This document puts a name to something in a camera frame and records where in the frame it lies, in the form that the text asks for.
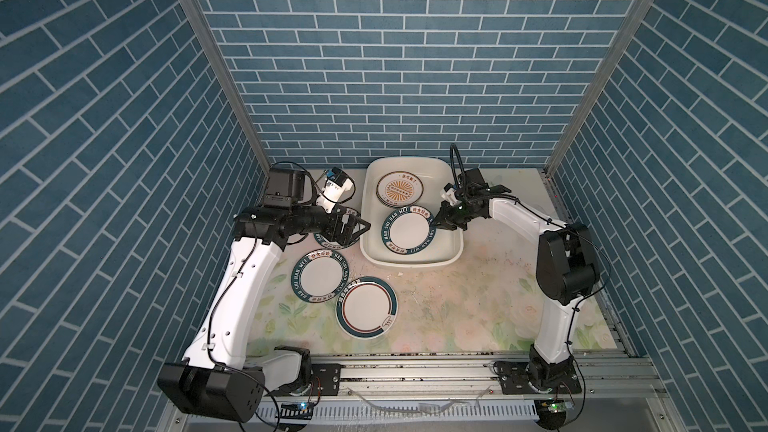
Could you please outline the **green lettered rim plate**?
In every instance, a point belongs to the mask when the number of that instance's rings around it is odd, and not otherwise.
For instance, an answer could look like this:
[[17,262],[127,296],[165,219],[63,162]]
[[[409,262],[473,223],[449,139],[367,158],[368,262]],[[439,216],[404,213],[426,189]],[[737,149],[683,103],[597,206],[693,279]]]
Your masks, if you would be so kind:
[[432,213],[421,206],[411,205],[395,210],[381,227],[384,246],[398,255],[414,255],[426,249],[434,240],[436,229],[430,227]]

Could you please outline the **orange sunburst plate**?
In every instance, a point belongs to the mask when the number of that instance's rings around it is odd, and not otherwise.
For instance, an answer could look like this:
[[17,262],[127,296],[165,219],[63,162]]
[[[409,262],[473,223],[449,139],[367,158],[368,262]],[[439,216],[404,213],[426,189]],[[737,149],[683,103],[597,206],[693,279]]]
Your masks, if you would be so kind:
[[422,180],[406,171],[395,171],[383,176],[377,183],[376,195],[381,203],[392,208],[415,204],[423,195]]

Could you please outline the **green red rim plate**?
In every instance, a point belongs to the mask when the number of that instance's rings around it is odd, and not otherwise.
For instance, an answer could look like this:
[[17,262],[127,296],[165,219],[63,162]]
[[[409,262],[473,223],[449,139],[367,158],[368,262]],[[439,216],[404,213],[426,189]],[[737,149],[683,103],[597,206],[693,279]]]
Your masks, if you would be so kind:
[[363,276],[351,281],[339,294],[336,319],[346,334],[371,340],[389,331],[399,309],[396,292],[387,282]]

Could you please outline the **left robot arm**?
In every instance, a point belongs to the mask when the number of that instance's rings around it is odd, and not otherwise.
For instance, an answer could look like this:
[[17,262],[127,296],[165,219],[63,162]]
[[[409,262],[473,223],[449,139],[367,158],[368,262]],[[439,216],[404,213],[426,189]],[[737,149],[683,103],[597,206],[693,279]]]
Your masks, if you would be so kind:
[[248,338],[291,237],[318,233],[350,245],[369,230],[369,222],[343,204],[355,191],[354,180],[337,167],[323,186],[293,162],[269,170],[259,203],[234,218],[227,266],[199,331],[179,361],[161,368],[157,385],[180,412],[243,424],[264,396],[312,388],[308,350],[278,347],[248,366]]

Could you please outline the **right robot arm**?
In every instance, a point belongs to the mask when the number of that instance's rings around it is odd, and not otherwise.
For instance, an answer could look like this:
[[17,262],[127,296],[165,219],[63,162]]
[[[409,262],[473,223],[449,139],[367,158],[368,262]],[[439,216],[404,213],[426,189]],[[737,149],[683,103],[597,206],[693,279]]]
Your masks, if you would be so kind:
[[564,383],[576,370],[572,341],[582,303],[600,280],[588,228],[544,215],[505,186],[488,185],[477,168],[454,171],[441,197],[440,209],[430,222],[435,228],[466,230],[473,219],[493,219],[537,247],[535,278],[546,300],[526,376],[538,392]]

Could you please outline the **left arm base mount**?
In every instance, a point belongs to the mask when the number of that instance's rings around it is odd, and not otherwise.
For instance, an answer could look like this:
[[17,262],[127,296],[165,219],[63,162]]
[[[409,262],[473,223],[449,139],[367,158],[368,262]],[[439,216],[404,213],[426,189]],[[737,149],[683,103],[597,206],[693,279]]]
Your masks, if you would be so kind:
[[319,395],[321,399],[339,393],[342,367],[338,363],[311,366],[264,365],[267,389],[276,397]]

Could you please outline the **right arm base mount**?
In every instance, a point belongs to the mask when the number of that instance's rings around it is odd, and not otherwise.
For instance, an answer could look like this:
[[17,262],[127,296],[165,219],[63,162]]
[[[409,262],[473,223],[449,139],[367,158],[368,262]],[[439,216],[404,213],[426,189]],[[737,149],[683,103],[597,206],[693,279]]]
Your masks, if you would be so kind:
[[531,362],[496,361],[491,366],[504,395],[554,394],[576,395],[582,392],[582,381],[574,361],[556,364],[539,360]]

